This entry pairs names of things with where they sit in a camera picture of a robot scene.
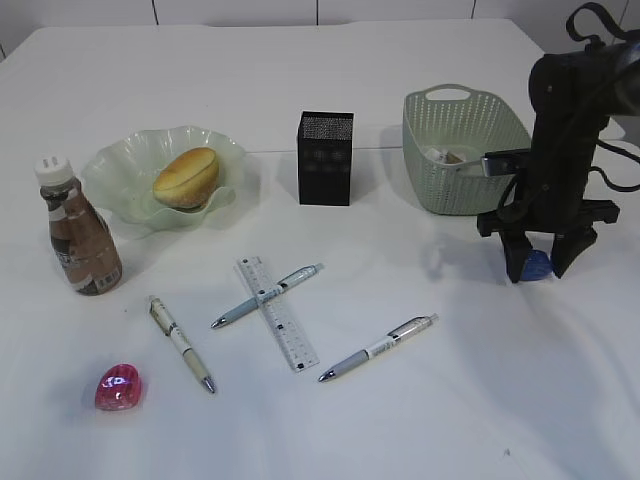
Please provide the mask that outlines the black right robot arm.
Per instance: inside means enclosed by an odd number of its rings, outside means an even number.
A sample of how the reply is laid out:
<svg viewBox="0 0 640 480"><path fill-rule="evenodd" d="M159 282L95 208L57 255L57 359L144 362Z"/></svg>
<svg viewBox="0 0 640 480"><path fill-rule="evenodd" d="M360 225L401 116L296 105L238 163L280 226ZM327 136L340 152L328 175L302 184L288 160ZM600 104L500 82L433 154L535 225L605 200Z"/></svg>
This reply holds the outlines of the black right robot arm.
<svg viewBox="0 0 640 480"><path fill-rule="evenodd" d="M517 283L533 251L530 232L554 236L552 271L562 277L597 239L596 222L614 224L619 207L584 196L600 132L613 116L639 113L639 44L628 41L566 54L546 54L528 84L536 113L531 144L487 152L488 177L510 176L495 210L477 217L481 236L498 233L506 272Z"/></svg>

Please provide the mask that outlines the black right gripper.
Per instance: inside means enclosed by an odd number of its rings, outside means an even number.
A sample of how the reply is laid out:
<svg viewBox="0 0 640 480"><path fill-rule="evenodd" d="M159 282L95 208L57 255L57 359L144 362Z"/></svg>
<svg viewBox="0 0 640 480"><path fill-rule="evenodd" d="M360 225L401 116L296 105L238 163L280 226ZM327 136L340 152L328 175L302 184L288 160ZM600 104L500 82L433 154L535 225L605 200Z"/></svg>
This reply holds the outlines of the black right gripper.
<svg viewBox="0 0 640 480"><path fill-rule="evenodd" d="M478 215L477 229L482 237L500 232L506 272L512 283L521 280L533 250L523 231L556 233L551 264L555 276L561 278L576 258L597 240L592 226L581 225L617 222L620 208L613 201L583 198L586 182L586 179L577 179L555 183L555 192L541 192L523 211L513 213L504 205L503 209L498 207Z"/></svg>

